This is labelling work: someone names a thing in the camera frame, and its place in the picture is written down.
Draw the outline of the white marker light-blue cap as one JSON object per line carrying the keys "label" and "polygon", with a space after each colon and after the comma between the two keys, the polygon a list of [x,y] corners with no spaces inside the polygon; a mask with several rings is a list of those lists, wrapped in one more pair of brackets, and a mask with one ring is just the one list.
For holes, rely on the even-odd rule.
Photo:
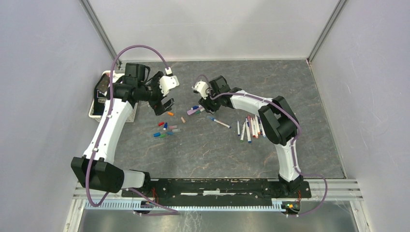
{"label": "white marker light-blue cap", "polygon": [[263,127],[263,124],[262,124],[262,121],[261,121],[261,120],[259,121],[259,125],[260,125],[260,129],[261,129],[261,135],[262,135],[263,137],[266,137],[266,134],[265,134],[265,131],[264,131],[264,127]]}

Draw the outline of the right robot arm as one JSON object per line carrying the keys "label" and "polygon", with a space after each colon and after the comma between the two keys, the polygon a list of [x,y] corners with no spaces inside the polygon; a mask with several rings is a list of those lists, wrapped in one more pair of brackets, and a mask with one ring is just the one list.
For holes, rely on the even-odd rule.
{"label": "right robot arm", "polygon": [[295,143],[300,131],[298,120],[282,96],[263,98],[238,87],[230,88],[226,79],[219,76],[193,84],[194,92],[200,94],[199,104],[211,114],[222,106],[254,114],[262,124],[267,139],[275,145],[279,160],[279,191],[292,197],[299,190],[297,182],[303,180],[298,165]]}

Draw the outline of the white marker red cap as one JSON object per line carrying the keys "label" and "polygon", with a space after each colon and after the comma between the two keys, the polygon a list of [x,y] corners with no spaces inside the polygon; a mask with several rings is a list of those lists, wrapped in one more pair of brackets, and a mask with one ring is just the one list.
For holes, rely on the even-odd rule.
{"label": "white marker red cap", "polygon": [[252,120],[252,117],[250,115],[248,116],[248,121],[249,121],[249,128],[250,128],[251,136],[256,137],[255,132],[254,132],[254,128],[253,128],[253,120]]}

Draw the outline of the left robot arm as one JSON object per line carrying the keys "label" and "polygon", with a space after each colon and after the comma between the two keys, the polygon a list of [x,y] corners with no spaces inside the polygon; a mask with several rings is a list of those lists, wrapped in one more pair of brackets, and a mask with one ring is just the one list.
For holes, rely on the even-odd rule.
{"label": "left robot arm", "polygon": [[170,90],[179,86],[171,70],[157,72],[148,79],[150,68],[137,63],[127,63],[124,74],[114,74],[114,82],[106,93],[105,107],[96,133],[81,157],[74,157],[71,168],[84,188],[117,193],[133,188],[140,197],[152,191],[149,173],[122,170],[114,163],[117,143],[129,115],[138,102],[148,102],[159,116],[170,111],[173,99],[162,100]]}

